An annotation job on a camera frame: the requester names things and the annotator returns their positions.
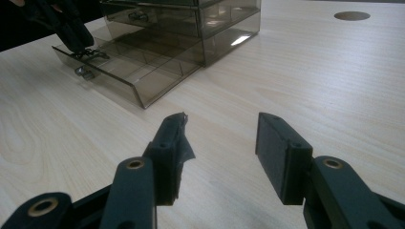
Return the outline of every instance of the white wood grain table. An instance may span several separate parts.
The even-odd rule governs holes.
[[[192,74],[149,109],[116,103],[63,66],[56,36],[0,53],[0,223],[24,201],[73,201],[141,156],[162,120],[189,115],[197,159],[159,228],[306,228],[254,155],[259,112],[286,120],[314,156],[346,160],[370,188],[405,203],[405,5],[272,0],[258,36]],[[342,21],[335,13],[369,13]],[[88,25],[95,30],[103,24]]]

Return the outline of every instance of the bolt hole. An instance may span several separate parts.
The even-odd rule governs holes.
[[[334,17],[344,21],[361,21],[370,18],[370,15],[360,11],[343,11],[335,14]]]
[[[30,217],[41,217],[50,213],[54,208],[56,208],[58,201],[56,198],[44,198],[37,201],[28,210],[28,215]]]
[[[325,159],[324,164],[332,169],[341,169],[343,164],[334,159]]]
[[[128,169],[139,169],[142,168],[145,163],[142,160],[133,160],[128,163],[127,168]]]

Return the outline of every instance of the wooden table surface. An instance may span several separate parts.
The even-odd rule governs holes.
[[[333,17],[348,10],[371,17]],[[86,87],[56,58],[60,43],[0,53],[0,223],[36,195],[75,201],[110,184],[179,112],[197,159],[174,206],[159,207],[159,228],[306,228],[302,206],[281,204],[254,154],[259,112],[405,203],[405,4],[265,0],[258,36],[147,110]]]

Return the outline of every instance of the table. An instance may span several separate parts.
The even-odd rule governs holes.
[[[347,10],[371,17],[333,17]],[[306,228],[302,206],[281,204],[254,154],[259,112],[405,203],[404,22],[404,4],[263,1],[259,35],[147,110],[86,87],[56,58],[54,35],[1,52],[0,223],[39,194],[76,201],[110,184],[178,112],[197,159],[174,206],[158,208],[159,228]]]

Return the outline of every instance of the plastic storage cabinet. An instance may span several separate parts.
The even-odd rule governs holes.
[[[261,0],[101,0],[100,5],[107,26],[92,32],[93,55],[79,58],[63,45],[53,48],[100,90],[144,109],[260,29]]]

